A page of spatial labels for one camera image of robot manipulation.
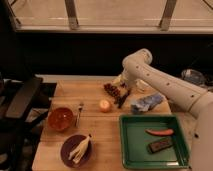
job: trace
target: blue cloth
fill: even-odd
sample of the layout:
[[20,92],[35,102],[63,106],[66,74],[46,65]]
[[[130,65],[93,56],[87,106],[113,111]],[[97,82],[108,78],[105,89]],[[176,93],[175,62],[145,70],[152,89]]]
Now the blue cloth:
[[157,104],[163,101],[163,97],[159,93],[143,97],[137,100],[131,101],[131,111],[133,114],[138,114],[140,112],[146,112],[153,109]]

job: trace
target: orange bowl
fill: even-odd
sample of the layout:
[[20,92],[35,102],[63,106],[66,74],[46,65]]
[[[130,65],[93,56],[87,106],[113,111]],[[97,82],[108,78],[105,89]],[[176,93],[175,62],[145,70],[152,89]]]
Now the orange bowl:
[[54,109],[49,117],[49,126],[56,131],[64,131],[70,127],[73,119],[73,113],[69,108],[60,107]]

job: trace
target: green tray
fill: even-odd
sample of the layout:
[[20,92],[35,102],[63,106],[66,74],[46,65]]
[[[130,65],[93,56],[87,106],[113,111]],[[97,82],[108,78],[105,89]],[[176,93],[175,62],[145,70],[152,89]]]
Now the green tray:
[[[189,150],[177,118],[158,115],[122,115],[120,121],[123,166],[127,169],[183,169],[188,168]],[[146,129],[172,128],[173,146],[151,154],[148,144],[161,139]]]

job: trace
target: utensil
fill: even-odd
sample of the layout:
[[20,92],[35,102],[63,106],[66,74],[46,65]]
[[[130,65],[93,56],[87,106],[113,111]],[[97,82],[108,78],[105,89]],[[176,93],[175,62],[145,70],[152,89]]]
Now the utensil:
[[83,102],[80,102],[78,105],[78,114],[77,114],[77,118],[76,118],[76,122],[75,122],[76,127],[78,127],[78,125],[79,125],[80,115],[81,115],[81,111],[83,110],[83,106],[84,106]]
[[126,101],[126,98],[130,95],[131,89],[128,89],[127,92],[119,99],[118,101],[118,108],[120,109],[124,102]]

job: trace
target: wooden table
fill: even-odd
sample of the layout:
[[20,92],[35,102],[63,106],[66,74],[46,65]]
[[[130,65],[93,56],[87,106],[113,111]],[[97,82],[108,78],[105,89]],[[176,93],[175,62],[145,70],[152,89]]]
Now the wooden table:
[[[130,114],[130,100],[145,97],[156,92],[148,87],[141,93],[133,89],[131,95],[118,109],[113,106],[112,112],[101,113],[99,101],[110,97],[103,89],[104,81],[60,81],[57,84],[51,110],[57,107],[70,108],[75,117],[80,102],[84,103],[79,127],[74,126],[75,118],[70,128],[63,133],[52,130],[47,123],[41,135],[41,140],[35,155],[34,171],[121,171],[126,170],[122,165],[119,116]],[[146,114],[171,114],[166,99]],[[88,162],[78,169],[68,168],[60,158],[60,150],[64,141],[75,134],[92,135],[92,155]]]

